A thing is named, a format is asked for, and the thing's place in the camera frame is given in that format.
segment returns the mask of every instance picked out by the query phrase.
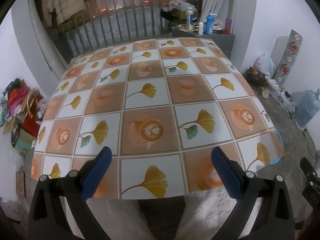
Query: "cable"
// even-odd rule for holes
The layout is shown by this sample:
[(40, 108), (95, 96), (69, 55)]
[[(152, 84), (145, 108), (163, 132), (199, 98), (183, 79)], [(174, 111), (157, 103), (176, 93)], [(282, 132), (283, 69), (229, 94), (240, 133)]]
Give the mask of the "cable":
[[(308, 144), (308, 141), (307, 141), (307, 137), (306, 137), (306, 135), (305, 135), (305, 132), (309, 135), (309, 137), (310, 137), (310, 139), (311, 139), (311, 141), (312, 141), (312, 143), (313, 143), (313, 147), (314, 147), (313, 153), (311, 153), (311, 151), (310, 151), (310, 147), (309, 147), (309, 144)], [(316, 166), (316, 164), (315, 164), (315, 152), (317, 153), (316, 145), (315, 145), (315, 143), (313, 142), (313, 139), (311, 138), (311, 136), (310, 136), (310, 134), (308, 133), (307, 129), (304, 129), (302, 133), (303, 133), (303, 136), (304, 136), (304, 138), (305, 138), (305, 140), (306, 140), (306, 143), (307, 143), (307, 145), (308, 145), (308, 150), (309, 150), (310, 155), (311, 155), (311, 157), (312, 157), (313, 165)]]

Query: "metal bolt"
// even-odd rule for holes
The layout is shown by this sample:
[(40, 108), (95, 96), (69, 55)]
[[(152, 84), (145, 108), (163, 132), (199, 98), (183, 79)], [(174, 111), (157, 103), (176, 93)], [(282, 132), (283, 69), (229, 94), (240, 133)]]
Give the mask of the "metal bolt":
[(41, 176), (40, 176), (40, 180), (41, 180), (41, 181), (45, 181), (46, 179), (47, 179), (47, 175), (44, 174), (44, 175), (41, 175)]
[(283, 181), (283, 177), (282, 177), (281, 175), (277, 175), (277, 176), (276, 176), (276, 179), (277, 179), (278, 181)]
[(78, 174), (78, 171), (76, 171), (76, 170), (72, 170), (69, 172), (70, 177), (75, 177), (75, 176), (77, 176), (77, 174)]
[(245, 174), (246, 174), (246, 176), (248, 178), (253, 178), (254, 177), (254, 173), (252, 171), (247, 171)]

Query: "white bottle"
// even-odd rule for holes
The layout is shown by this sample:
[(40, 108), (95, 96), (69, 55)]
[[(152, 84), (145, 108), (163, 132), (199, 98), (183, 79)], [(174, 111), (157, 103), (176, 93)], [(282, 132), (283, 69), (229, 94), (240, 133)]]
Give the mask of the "white bottle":
[(193, 25), (192, 25), (193, 11), (192, 11), (192, 7), (188, 7), (188, 11), (186, 11), (186, 15), (187, 15), (186, 30), (187, 31), (192, 31), (193, 30)]
[(203, 35), (203, 23), (202, 22), (199, 22), (198, 34)]

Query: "table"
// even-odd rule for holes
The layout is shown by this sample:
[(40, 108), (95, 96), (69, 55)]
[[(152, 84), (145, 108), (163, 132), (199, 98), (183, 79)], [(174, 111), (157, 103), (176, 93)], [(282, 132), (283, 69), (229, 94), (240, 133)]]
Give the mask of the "table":
[(49, 101), (31, 177), (65, 176), (108, 146), (95, 197), (148, 199), (222, 185), (213, 147), (245, 170), (284, 155), (267, 112), (212, 40), (171, 38), (74, 58)]
[(228, 57), (231, 57), (233, 43), (235, 41), (236, 36), (233, 33), (229, 34), (220, 34), (220, 33), (212, 33), (212, 34), (203, 34), (199, 35), (198, 32), (184, 32), (180, 30), (178, 27), (172, 27), (172, 37), (190, 37), (190, 38), (199, 38), (199, 39), (210, 39), (212, 40), (219, 49)]

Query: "blue bottle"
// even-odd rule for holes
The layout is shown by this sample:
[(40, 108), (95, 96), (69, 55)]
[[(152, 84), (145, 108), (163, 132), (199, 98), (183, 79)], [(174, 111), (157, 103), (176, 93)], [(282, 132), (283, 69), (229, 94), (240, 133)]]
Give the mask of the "blue bottle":
[(305, 129), (310, 120), (320, 110), (320, 89), (317, 92), (307, 90), (303, 94), (300, 103), (297, 105), (295, 111), (296, 124), (300, 130)]
[(210, 13), (207, 16), (207, 22), (205, 23), (205, 29), (204, 29), (205, 34), (212, 34), (212, 28), (210, 28), (210, 27), (214, 23), (214, 21), (215, 21), (214, 14)]

